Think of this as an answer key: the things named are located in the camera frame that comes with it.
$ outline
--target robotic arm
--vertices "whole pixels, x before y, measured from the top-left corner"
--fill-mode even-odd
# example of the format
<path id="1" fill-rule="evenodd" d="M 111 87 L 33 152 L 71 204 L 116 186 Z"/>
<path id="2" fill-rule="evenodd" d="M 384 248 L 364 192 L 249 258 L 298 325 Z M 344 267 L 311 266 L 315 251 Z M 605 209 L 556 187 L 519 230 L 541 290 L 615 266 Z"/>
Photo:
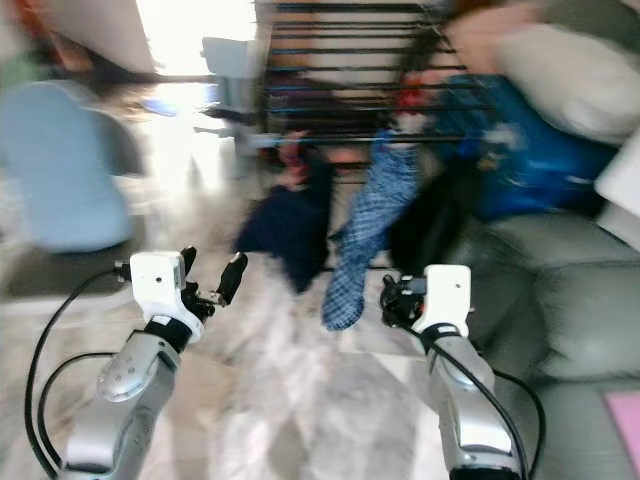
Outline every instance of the robotic arm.
<path id="1" fill-rule="evenodd" d="M 505 422 L 469 377 L 442 357 L 440 347 L 491 392 L 495 377 L 467 335 L 471 272 L 431 265 L 425 278 L 385 277 L 384 322 L 418 337 L 425 347 L 429 406 L 439 415 L 444 460 L 451 479 L 515 480 L 521 462 Z"/>
<path id="2" fill-rule="evenodd" d="M 138 477 L 158 414 L 173 391 L 179 354 L 200 339 L 203 322 L 216 305 L 231 303 L 247 266 L 246 255 L 237 254 L 218 290 L 204 299 L 198 284 L 186 281 L 195 254 L 194 248 L 138 253 L 121 267 L 131 278 L 147 324 L 133 331 L 101 372 L 95 398 L 73 428 L 59 478 Z"/>
<path id="3" fill-rule="evenodd" d="M 180 353 L 202 336 L 215 306 L 231 303 L 247 257 L 237 254 L 218 290 L 205 299 L 186 281 L 196 251 L 139 253 L 120 271 L 130 279 L 146 326 L 134 330 L 102 370 L 97 392 L 78 416 L 58 478 L 132 480 L 138 477 L 156 419 L 174 387 Z M 440 417 L 444 460 L 453 480 L 527 480 L 524 453 L 480 387 L 494 388 L 489 365 L 467 339 L 470 270 L 431 265 L 424 277 L 385 277 L 383 320 L 425 347 L 429 406 Z"/>

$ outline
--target floor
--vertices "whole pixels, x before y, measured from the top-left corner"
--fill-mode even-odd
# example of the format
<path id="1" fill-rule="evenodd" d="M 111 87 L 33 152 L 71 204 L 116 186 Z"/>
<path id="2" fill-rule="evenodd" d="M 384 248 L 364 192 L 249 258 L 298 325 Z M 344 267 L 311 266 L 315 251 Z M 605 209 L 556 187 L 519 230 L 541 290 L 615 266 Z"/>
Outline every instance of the floor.
<path id="1" fill-rule="evenodd" d="M 259 197 L 255 175 L 234 166 L 229 139 L 194 134 L 190 114 L 145 112 L 136 101 L 140 94 L 123 90 L 107 103 L 131 123 L 148 171 L 144 182 L 124 181 L 123 188 L 139 212 L 154 218 L 156 248 L 199 248 L 191 278 L 213 289 Z M 20 249 L 20 238 L 4 242 L 2 268 Z M 425 405 L 420 348 L 380 321 L 384 273 L 370 272 L 360 322 L 330 333 L 320 322 L 329 273 L 295 296 L 277 263 L 250 254 L 233 304 L 218 310 L 204 339 L 183 357 L 140 478 L 447 478 L 437 417 Z M 22 315 L 0 323 L 0 478 L 43 478 L 27 446 L 21 402 L 45 322 L 45 316 Z M 70 313 L 51 336 L 40 378 L 73 354 L 118 349 L 141 325 L 132 301 Z M 73 367 L 52 390 L 47 417 L 59 449 L 92 395 L 101 364 Z"/>

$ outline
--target pink object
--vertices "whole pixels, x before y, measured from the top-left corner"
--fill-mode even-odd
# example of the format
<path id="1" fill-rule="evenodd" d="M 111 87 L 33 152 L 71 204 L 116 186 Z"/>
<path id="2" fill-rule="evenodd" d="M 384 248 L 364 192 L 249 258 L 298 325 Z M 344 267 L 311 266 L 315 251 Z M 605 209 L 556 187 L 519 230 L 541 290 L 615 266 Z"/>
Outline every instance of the pink object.
<path id="1" fill-rule="evenodd" d="M 607 393 L 605 397 L 640 477 L 640 391 Z"/>

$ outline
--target dark blue cloth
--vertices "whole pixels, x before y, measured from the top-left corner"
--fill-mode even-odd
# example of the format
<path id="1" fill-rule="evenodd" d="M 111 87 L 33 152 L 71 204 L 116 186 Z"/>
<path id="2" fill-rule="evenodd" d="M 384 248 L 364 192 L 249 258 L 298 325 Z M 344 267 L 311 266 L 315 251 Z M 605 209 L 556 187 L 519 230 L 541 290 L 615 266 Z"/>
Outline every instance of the dark blue cloth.
<path id="1" fill-rule="evenodd" d="M 499 152 L 496 168 L 483 174 L 483 194 L 475 206 L 482 220 L 496 220 L 506 215 L 570 210 L 593 213 L 600 198 L 593 180 L 611 161 L 616 149 L 585 138 L 561 132 L 549 125 L 522 96 L 500 75 L 481 75 L 500 119 L 515 129 L 518 145 Z M 469 83 L 469 76 L 452 77 L 452 84 Z M 452 89 L 441 97 L 446 109 L 438 115 L 435 126 L 440 131 L 462 129 L 469 138 L 461 145 L 439 144 L 439 156 L 450 168 L 461 157 L 482 155 L 482 143 L 473 141 L 490 130 L 496 118 L 482 110 L 460 110 L 486 101 L 472 90 Z"/>
<path id="2" fill-rule="evenodd" d="M 304 190 L 276 186 L 253 212 L 235 243 L 236 251 L 268 252 L 282 259 L 296 293 L 304 292 L 327 259 L 333 167 L 316 149 L 305 151 Z"/>
<path id="3" fill-rule="evenodd" d="M 367 184 L 356 195 L 340 235 L 340 259 L 322 307 L 328 330 L 350 327 L 362 315 L 369 262 L 385 247 L 387 229 L 416 194 L 416 150 L 392 147 L 386 141 L 391 135 L 378 133 Z"/>

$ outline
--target clothing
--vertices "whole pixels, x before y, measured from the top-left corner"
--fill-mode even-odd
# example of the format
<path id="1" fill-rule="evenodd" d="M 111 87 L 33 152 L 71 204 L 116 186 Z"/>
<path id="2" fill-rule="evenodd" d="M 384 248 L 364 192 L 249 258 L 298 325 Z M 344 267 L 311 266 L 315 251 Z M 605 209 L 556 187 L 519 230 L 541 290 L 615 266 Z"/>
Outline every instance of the clothing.
<path id="1" fill-rule="evenodd" d="M 391 148 L 387 140 L 392 135 L 378 133 L 367 184 L 356 195 L 340 236 L 340 260 L 322 308 L 328 330 L 350 327 L 362 315 L 369 262 L 385 247 L 388 227 L 416 194 L 415 147 Z"/>
<path id="2" fill-rule="evenodd" d="M 473 163 L 467 172 L 446 170 L 424 185 L 389 228 L 393 267 L 402 274 L 423 275 L 427 265 L 446 263 L 480 192 L 480 175 Z"/>
<path id="3" fill-rule="evenodd" d="M 309 288 L 324 267 L 333 188 L 333 166 L 318 149 L 305 149 L 301 157 L 309 172 L 305 188 L 273 187 L 234 246 L 236 251 L 268 252 L 281 259 L 296 293 Z"/>

